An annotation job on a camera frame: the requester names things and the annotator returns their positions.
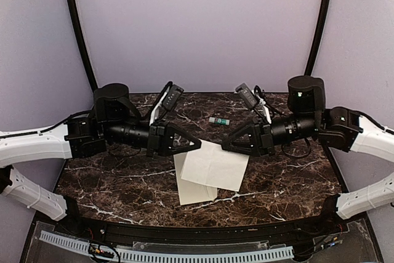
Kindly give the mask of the green white glue stick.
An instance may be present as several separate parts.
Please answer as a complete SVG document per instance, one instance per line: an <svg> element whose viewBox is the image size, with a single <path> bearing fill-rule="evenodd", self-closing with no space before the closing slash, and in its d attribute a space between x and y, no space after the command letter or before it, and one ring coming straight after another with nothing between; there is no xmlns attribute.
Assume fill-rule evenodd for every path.
<svg viewBox="0 0 394 263"><path fill-rule="evenodd" d="M220 125L226 125L226 126L228 126L230 124L229 119L215 118L215 117L210 117L209 122L212 124L220 124Z"/></svg>

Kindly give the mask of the white spare paper sheet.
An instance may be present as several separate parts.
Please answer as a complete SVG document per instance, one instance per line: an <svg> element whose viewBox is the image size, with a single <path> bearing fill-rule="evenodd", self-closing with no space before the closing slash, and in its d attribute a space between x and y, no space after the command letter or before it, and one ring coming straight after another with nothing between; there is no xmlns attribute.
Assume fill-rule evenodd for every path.
<svg viewBox="0 0 394 263"><path fill-rule="evenodd" d="M201 147L186 154L181 171L183 180L238 192L249 156L222 150L219 144L203 140Z"/></svg>

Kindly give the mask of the beige paper envelope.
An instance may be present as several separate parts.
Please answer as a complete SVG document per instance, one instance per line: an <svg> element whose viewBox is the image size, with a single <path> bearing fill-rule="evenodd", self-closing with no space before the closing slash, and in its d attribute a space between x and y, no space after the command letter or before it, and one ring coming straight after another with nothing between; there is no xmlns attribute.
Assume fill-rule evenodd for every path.
<svg viewBox="0 0 394 263"><path fill-rule="evenodd" d="M185 158L186 153L174 155L175 175L180 205L183 206L215 200L218 193L216 187L200 185L181 178Z"/></svg>

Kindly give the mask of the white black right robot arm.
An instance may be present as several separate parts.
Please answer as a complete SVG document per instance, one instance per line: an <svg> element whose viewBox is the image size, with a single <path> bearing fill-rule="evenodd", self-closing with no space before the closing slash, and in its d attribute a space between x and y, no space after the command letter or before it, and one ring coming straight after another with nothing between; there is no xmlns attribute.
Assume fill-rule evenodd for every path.
<svg viewBox="0 0 394 263"><path fill-rule="evenodd" d="M249 110L258 119L239 126L221 144L228 152L249 156L274 155L275 146L308 138L319 144L343 152L360 152L377 156L393 163L393 129L379 124L369 115L345 107L326 109L324 81L312 76L296 76L287 82L290 115L269 119L269 109L261 114L257 106L262 102L261 90L252 92L244 83L236 88ZM248 142L237 139L247 135ZM338 224L338 218L349 219L361 212L393 203L393 173L362 189L340 193L325 199L314 229L328 234Z"/></svg>

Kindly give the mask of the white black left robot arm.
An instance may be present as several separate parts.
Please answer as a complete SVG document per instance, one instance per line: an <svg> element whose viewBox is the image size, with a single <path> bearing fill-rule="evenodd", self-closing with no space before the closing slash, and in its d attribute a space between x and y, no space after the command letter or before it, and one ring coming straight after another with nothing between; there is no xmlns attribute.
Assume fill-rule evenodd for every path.
<svg viewBox="0 0 394 263"><path fill-rule="evenodd" d="M143 148L152 157L173 156L197 150L201 141L174 123L164 120L160 110L175 108L183 89L168 82L155 104L141 115L130 101L125 84L107 84L94 91L90 110L70 115L49 127L1 133L1 195L45 214L74 236L87 230L77 202L52 193L22 175L15 164L45 159L88 158L105 152L108 145Z"/></svg>

